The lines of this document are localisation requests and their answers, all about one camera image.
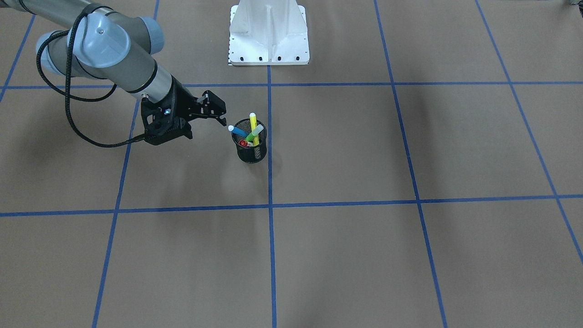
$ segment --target black object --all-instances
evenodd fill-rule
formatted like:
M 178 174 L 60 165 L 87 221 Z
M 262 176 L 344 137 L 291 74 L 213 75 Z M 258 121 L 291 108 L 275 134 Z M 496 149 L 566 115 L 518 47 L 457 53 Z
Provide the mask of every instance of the black object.
M 142 98 L 142 122 L 146 142 L 160 145 L 166 141 L 185 136 L 192 139 L 189 121 L 195 118 L 214 118 L 222 126 L 227 120 L 221 118 L 227 113 L 224 101 L 211 91 L 205 91 L 196 98 L 172 77 L 172 87 L 168 95 L 157 103 Z
M 235 133 L 231 134 L 233 136 L 233 142 L 235 142 L 235 146 L 237 147 L 237 156 L 239 156 L 239 159 L 245 163 L 253 164 L 260 162 L 267 154 L 267 127 L 265 127 L 265 124 L 260 121 L 257 121 L 257 125 L 262 125 L 264 127 L 263 131 L 259 133 L 259 145 L 257 146 L 240 146 L 239 141 L 245 140 L 245 138 Z M 249 121 L 248 118 L 239 121 L 235 124 L 235 127 L 251 133 L 251 121 Z

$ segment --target blue marker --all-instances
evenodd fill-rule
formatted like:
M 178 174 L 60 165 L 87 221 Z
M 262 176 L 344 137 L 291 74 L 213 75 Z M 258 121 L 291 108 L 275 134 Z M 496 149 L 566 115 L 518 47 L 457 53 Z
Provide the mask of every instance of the blue marker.
M 229 125 L 229 131 L 231 131 L 231 133 L 235 133 L 236 135 L 239 135 L 243 138 L 247 138 L 247 135 L 249 134 L 249 133 L 245 133 L 245 131 L 243 131 L 239 128 L 236 128 L 232 125 Z

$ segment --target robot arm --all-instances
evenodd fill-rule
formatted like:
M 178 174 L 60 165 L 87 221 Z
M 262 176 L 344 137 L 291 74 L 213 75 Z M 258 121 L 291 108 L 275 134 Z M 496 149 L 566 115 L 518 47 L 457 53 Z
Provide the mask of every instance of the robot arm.
M 155 20 L 129 18 L 88 0 L 0 0 L 0 7 L 40 15 L 67 28 L 78 21 L 71 76 L 109 79 L 141 100 L 146 142 L 159 145 L 182 135 L 192 139 L 188 122 L 195 118 L 214 118 L 226 125 L 226 119 L 221 118 L 226 114 L 225 103 L 220 98 L 210 91 L 194 97 L 152 58 L 164 46 Z M 65 75 L 71 31 L 66 37 L 46 42 L 58 32 L 41 36 L 37 51 L 46 44 L 41 55 L 43 66 Z

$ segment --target cable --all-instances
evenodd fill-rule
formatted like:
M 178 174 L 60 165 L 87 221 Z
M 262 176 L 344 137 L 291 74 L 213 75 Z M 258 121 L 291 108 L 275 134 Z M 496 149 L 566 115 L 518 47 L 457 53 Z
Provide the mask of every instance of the cable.
M 145 134 L 137 135 L 137 136 L 135 136 L 135 137 L 133 137 L 131 139 L 128 139 L 128 140 L 123 141 L 123 142 L 119 142 L 117 144 L 101 144 L 101 143 L 99 143 L 97 141 L 94 141 L 94 140 L 90 139 L 89 137 L 87 137 L 83 133 L 81 133 L 81 131 L 79 131 L 79 129 L 75 125 L 75 122 L 73 122 L 73 117 L 71 116 L 71 99 L 85 101 L 85 102 L 97 102 L 97 101 L 103 100 L 103 99 L 108 98 L 109 96 L 111 96 L 111 94 L 113 94 L 113 92 L 115 91 L 115 89 L 117 87 L 117 85 L 114 85 L 113 88 L 107 93 L 107 95 L 105 95 L 103 97 L 100 97 L 100 98 L 96 98 L 96 99 L 85 99 L 85 98 L 71 96 L 71 70 L 72 70 L 72 61 L 73 61 L 73 45 L 75 43 L 75 36 L 77 34 L 77 29 L 79 27 L 79 24 L 81 23 L 81 20 L 83 18 L 85 18 L 87 15 L 88 15 L 88 13 L 85 12 L 85 11 L 83 11 L 75 19 L 75 22 L 73 23 L 73 26 L 71 27 L 71 36 L 70 36 L 70 39 L 69 39 L 69 45 L 67 47 L 67 62 L 66 62 L 65 92 L 64 92 L 64 96 L 65 96 L 65 114 L 67 116 L 67 121 L 69 122 L 69 125 L 71 126 L 71 128 L 73 129 L 73 131 L 75 132 L 75 134 L 77 134 L 78 136 L 80 136 L 81 139 L 87 141 L 88 143 L 90 143 L 92 145 L 95 145 L 95 146 L 98 146 L 98 147 L 102 147 L 102 148 L 115 148 L 115 147 L 120 147 L 120 146 L 123 146 L 123 145 L 131 144 L 133 142 L 142 141 L 142 140 L 144 140 L 146 138 L 146 135 Z M 43 44 L 41 45 L 40 49 L 38 50 L 38 53 L 37 53 L 37 68 L 38 68 L 39 73 L 41 73 L 41 77 L 43 77 L 44 74 L 42 73 L 42 68 L 40 67 L 40 55 L 43 53 L 44 48 L 48 45 L 48 43 L 50 41 L 52 41 L 51 39 L 53 37 L 56 39 L 57 38 L 57 35 L 60 35 L 59 37 L 62 37 L 64 35 L 66 35 L 66 34 L 68 34 L 67 31 L 65 31 L 65 32 L 59 32 L 59 33 L 55 34 L 54 36 L 51 36 L 49 39 L 47 39 L 47 41 L 43 42 Z M 48 79 L 46 79 L 46 76 L 43 78 L 43 80 L 45 80 L 45 82 L 51 88 L 56 89 L 58 93 L 60 93 L 60 94 L 63 95 L 62 90 L 58 89 L 56 86 L 54 86 L 52 83 L 50 83 L 48 81 Z

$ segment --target yellow marker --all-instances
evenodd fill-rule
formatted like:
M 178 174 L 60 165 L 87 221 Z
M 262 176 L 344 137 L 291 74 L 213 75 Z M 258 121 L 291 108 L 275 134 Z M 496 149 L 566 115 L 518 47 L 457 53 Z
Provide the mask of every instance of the yellow marker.
M 251 121 L 251 131 L 257 127 L 257 116 L 255 113 L 249 114 L 249 121 Z M 259 137 L 253 138 L 253 146 L 259 145 Z

